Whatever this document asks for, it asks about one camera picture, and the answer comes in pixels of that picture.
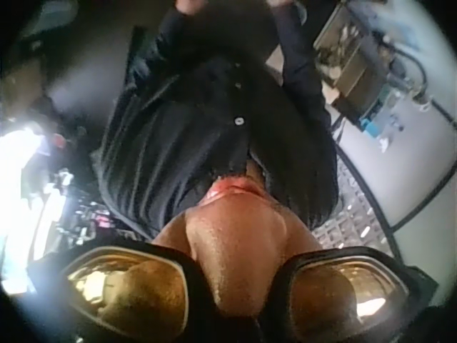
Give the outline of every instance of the bright light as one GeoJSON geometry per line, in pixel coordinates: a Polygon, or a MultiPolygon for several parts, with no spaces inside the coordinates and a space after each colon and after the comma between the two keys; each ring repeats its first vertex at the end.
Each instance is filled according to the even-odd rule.
{"type": "Polygon", "coordinates": [[[21,175],[42,140],[29,129],[0,137],[0,235],[8,239],[1,284],[10,294],[24,292],[28,284],[25,268],[43,203],[33,199],[30,209],[21,199],[21,175]]]}
{"type": "Polygon", "coordinates": [[[64,210],[66,197],[60,194],[58,189],[53,189],[49,195],[48,201],[44,205],[41,221],[36,232],[34,245],[34,260],[44,256],[46,242],[48,240],[49,230],[52,222],[58,222],[64,210]]]}
{"type": "Polygon", "coordinates": [[[357,315],[359,317],[372,316],[384,306],[385,303],[386,300],[384,298],[378,298],[357,304],[357,315]]]}
{"type": "Polygon", "coordinates": [[[84,284],[84,299],[88,302],[101,299],[103,297],[103,288],[105,285],[106,275],[101,272],[94,272],[88,275],[84,284]]]}
{"type": "Polygon", "coordinates": [[[362,234],[360,235],[361,238],[365,238],[366,235],[370,232],[371,228],[370,227],[366,227],[364,229],[364,231],[362,232],[362,234]]]}

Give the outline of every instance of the metal grid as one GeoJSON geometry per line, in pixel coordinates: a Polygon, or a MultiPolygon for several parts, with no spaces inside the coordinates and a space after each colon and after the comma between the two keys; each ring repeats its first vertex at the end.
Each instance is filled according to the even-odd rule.
{"type": "Polygon", "coordinates": [[[313,235],[324,249],[365,246],[393,257],[373,207],[358,182],[338,157],[339,202],[331,218],[313,235]]]}

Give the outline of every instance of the lips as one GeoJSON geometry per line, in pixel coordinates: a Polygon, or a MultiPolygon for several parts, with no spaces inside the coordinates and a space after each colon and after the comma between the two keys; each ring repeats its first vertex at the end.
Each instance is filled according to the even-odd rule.
{"type": "Polygon", "coordinates": [[[227,194],[253,194],[268,200],[268,194],[256,182],[247,177],[227,177],[213,183],[200,204],[208,204],[227,194]]]}

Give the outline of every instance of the black shirt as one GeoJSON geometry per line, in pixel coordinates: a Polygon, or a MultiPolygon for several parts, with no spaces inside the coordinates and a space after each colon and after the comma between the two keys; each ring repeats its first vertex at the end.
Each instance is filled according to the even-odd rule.
{"type": "Polygon", "coordinates": [[[312,42],[294,6],[274,16],[283,86],[261,64],[186,50],[190,17],[175,9],[136,58],[105,133],[99,181],[111,210],[145,237],[197,205],[218,177],[245,173],[249,159],[308,227],[331,213],[336,153],[312,42]]]}

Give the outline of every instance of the wall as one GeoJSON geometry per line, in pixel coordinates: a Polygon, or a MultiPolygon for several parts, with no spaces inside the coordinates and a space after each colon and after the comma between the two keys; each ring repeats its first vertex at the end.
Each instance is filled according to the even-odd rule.
{"type": "Polygon", "coordinates": [[[420,267],[441,286],[433,300],[446,300],[457,280],[456,180],[412,221],[395,233],[404,262],[420,267]]]}
{"type": "MultiPolygon", "coordinates": [[[[429,79],[428,90],[455,116],[456,57],[433,19],[413,0],[391,0],[375,10],[411,28],[419,51],[407,46],[402,49],[421,61],[429,79]]],[[[375,140],[350,124],[346,124],[341,140],[341,147],[366,180],[390,225],[401,221],[426,197],[457,155],[456,134],[436,110],[423,113],[405,100],[395,112],[406,129],[395,135],[385,154],[375,140]]],[[[422,268],[440,283],[435,302],[442,302],[456,279],[455,180],[395,237],[405,263],[422,268]]]]}

